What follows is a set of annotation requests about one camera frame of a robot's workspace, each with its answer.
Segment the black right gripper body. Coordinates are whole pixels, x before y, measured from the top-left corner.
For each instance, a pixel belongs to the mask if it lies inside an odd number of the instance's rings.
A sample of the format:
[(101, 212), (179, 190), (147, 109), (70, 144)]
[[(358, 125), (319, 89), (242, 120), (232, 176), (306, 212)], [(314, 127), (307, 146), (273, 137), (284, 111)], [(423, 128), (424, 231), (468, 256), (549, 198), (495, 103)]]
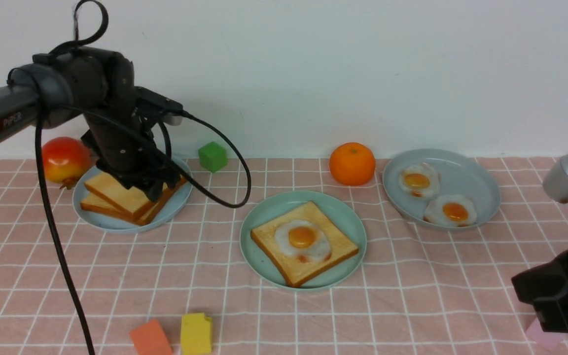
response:
[(518, 300), (531, 305), (544, 332), (568, 333), (568, 249), (511, 278)]

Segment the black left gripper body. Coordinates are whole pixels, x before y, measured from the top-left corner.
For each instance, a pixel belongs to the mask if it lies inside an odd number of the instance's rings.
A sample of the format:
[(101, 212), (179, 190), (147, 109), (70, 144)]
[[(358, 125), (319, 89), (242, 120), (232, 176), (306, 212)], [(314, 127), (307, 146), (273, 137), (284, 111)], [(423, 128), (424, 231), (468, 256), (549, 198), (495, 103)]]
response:
[(145, 179), (159, 178), (174, 188), (181, 179), (171, 155), (161, 151), (151, 138), (146, 124), (135, 117), (124, 121), (109, 110), (82, 110), (89, 126), (83, 137), (98, 156), (97, 166), (114, 177), (124, 188), (143, 192)]

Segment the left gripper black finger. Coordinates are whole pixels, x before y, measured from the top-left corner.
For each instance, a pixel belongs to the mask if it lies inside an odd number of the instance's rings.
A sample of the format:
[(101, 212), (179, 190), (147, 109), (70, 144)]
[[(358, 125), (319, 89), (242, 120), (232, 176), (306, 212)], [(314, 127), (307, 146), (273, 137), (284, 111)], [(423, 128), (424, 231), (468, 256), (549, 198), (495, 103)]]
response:
[(158, 202), (165, 192), (172, 190), (174, 183), (167, 183), (163, 179), (151, 178), (145, 179), (143, 182), (143, 192), (151, 202)]

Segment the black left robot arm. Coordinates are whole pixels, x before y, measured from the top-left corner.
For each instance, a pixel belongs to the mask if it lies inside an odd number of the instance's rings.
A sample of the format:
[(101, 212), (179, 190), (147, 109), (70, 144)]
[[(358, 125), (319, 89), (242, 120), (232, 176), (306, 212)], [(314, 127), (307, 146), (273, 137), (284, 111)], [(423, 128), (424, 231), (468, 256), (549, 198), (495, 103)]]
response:
[(135, 85), (134, 66), (120, 53), (91, 47), (36, 54), (10, 70), (0, 87), (0, 143), (27, 126), (60, 126), (83, 115), (82, 142), (101, 171), (124, 188), (138, 188), (152, 202), (162, 185), (173, 188), (183, 171), (153, 143), (156, 124), (178, 124), (182, 105)]

